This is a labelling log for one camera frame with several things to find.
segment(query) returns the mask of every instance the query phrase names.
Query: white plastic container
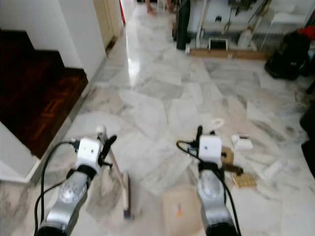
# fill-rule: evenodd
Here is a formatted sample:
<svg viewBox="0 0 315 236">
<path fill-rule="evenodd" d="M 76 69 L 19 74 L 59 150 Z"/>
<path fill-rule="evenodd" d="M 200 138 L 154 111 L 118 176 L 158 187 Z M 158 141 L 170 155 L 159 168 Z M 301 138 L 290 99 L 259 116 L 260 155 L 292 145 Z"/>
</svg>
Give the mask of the white plastic container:
<svg viewBox="0 0 315 236">
<path fill-rule="evenodd" d="M 248 48 L 251 40 L 252 40 L 252 28 L 248 27 L 247 30 L 241 33 L 241 36 L 237 42 L 237 47 L 244 48 L 244 49 Z"/>
</svg>

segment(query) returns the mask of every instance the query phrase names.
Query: hallway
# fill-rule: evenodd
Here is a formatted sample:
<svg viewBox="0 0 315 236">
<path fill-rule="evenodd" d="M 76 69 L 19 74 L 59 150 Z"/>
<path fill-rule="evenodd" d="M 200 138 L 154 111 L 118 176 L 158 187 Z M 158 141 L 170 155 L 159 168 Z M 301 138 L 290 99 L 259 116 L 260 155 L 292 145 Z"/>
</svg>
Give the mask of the hallway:
<svg viewBox="0 0 315 236">
<path fill-rule="evenodd" d="M 134 220 L 123 221 L 121 189 L 114 175 L 95 177 L 73 236 L 163 236 L 161 195 L 197 182 L 196 162 L 177 150 L 178 139 L 195 137 L 198 125 L 211 131 L 211 119 L 225 146 L 232 134 L 250 135 L 254 149 L 235 151 L 234 164 L 252 173 L 257 187 L 231 190 L 243 236 L 311 236 L 315 225 L 315 180 L 300 145 L 307 139 L 299 119 L 307 78 L 274 80 L 262 61 L 201 59 L 177 51 L 167 41 L 168 15 L 146 14 L 137 5 L 65 139 L 95 137 L 104 124 L 117 134 L 113 152 L 132 184 Z M 285 169 L 271 181 L 264 170 L 278 159 Z M 48 166 L 46 186 L 64 179 L 75 162 L 62 147 Z M 33 234 L 33 206 L 39 186 L 0 186 L 1 236 Z M 57 191 L 45 197 L 51 207 Z"/>
</svg>

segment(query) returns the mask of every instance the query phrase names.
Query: mop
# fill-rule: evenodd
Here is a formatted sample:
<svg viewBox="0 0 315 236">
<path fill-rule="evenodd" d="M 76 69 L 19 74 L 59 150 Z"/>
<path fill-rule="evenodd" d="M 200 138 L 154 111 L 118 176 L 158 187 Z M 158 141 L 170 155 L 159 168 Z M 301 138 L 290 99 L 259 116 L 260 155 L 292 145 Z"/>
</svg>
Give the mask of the mop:
<svg viewBox="0 0 315 236">
<path fill-rule="evenodd" d="M 99 126 L 96 129 L 97 133 L 102 134 L 102 137 L 105 140 L 108 139 L 108 136 L 106 134 L 106 127 L 105 126 Z M 119 180 L 119 183 L 122 187 L 122 194 L 123 194 L 123 207 L 124 207 L 124 219 L 130 220 L 131 219 L 131 195 L 130 195 L 130 178 L 127 172 L 121 173 L 118 167 L 118 164 L 116 162 L 116 158 L 114 156 L 113 151 L 109 150 L 108 155 L 112 161 L 114 171 L 117 175 L 117 178 Z"/>
</svg>

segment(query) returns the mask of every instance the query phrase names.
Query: red object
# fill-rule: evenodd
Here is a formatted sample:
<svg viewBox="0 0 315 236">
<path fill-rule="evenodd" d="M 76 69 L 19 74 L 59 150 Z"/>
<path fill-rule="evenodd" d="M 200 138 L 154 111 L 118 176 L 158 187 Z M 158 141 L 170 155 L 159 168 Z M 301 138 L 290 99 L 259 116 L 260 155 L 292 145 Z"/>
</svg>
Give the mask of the red object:
<svg viewBox="0 0 315 236">
<path fill-rule="evenodd" d="M 120 14 L 122 15 L 123 24 L 125 26 L 126 21 L 125 21 L 124 11 L 123 11 L 123 7 L 122 7 L 122 2 L 120 0 L 119 0 L 119 7 L 120 7 Z"/>
<path fill-rule="evenodd" d="M 313 26 L 307 26 L 299 30 L 299 33 L 306 35 L 311 40 L 315 40 L 315 28 Z"/>
</svg>

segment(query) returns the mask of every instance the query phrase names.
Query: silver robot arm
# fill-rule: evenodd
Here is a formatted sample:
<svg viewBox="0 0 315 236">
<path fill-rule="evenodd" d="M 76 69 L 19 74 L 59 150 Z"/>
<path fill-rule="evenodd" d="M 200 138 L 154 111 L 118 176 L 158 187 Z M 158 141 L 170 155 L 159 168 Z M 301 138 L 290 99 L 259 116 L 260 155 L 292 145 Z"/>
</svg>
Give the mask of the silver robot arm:
<svg viewBox="0 0 315 236">
<path fill-rule="evenodd" d="M 201 218 L 207 236 L 237 236 L 230 212 L 224 202 L 224 186 L 212 170 L 199 172 L 197 193 Z"/>
<path fill-rule="evenodd" d="M 60 186 L 58 198 L 44 218 L 36 236 L 69 236 L 79 217 L 79 211 L 87 199 L 94 176 L 101 173 L 104 158 L 110 151 L 116 136 L 107 139 L 106 130 L 98 133 L 97 140 L 82 138 L 77 150 L 76 170 Z"/>
<path fill-rule="evenodd" d="M 185 150 L 180 144 L 188 145 Z M 238 220 L 231 193 L 224 183 L 221 150 L 222 142 L 215 136 L 202 135 L 202 126 L 198 127 L 196 139 L 193 141 L 179 140 L 177 147 L 199 160 L 199 181 L 197 194 L 201 202 L 201 218 L 207 236 L 240 236 Z M 231 200 L 236 228 L 231 214 L 225 205 L 225 191 Z"/>
<path fill-rule="evenodd" d="M 70 235 L 79 217 L 79 210 L 88 196 L 90 177 L 75 171 L 60 187 L 58 199 L 41 223 L 37 235 Z"/>
</svg>

